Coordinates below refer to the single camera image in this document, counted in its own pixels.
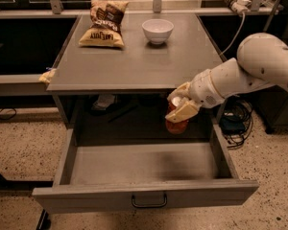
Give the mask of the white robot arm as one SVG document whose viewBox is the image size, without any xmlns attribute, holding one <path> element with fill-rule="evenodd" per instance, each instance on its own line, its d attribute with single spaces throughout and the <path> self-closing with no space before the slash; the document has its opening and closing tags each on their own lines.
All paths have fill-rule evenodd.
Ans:
<svg viewBox="0 0 288 230">
<path fill-rule="evenodd" d="M 274 85 L 288 93 L 288 46 L 272 34 L 251 34 L 240 43 L 235 57 L 176 88 L 168 96 L 171 110 L 165 119 L 173 124 L 184 122 L 201 108 Z"/>
</svg>

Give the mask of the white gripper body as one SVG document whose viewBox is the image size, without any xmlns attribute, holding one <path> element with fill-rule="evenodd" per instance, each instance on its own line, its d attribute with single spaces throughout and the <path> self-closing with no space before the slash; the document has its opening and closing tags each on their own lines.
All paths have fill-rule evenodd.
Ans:
<svg viewBox="0 0 288 230">
<path fill-rule="evenodd" d="M 188 93 L 189 97 L 203 108 L 212 108 L 225 101 L 214 87 L 210 69 L 194 77 L 190 82 Z"/>
</svg>

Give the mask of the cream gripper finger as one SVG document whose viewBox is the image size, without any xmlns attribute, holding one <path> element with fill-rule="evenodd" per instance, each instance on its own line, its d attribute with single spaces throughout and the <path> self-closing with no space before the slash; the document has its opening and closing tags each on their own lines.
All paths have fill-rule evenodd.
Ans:
<svg viewBox="0 0 288 230">
<path fill-rule="evenodd" d="M 170 95 L 167 97 L 167 100 L 171 104 L 181 104 L 186 103 L 190 100 L 189 98 L 189 87 L 190 82 L 187 81 L 177 87 Z"/>
<path fill-rule="evenodd" d="M 165 119 L 171 123 L 180 123 L 196 116 L 201 106 L 195 103 L 193 100 L 189 100 L 186 103 L 180 103 L 172 111 L 170 111 Z"/>
</svg>

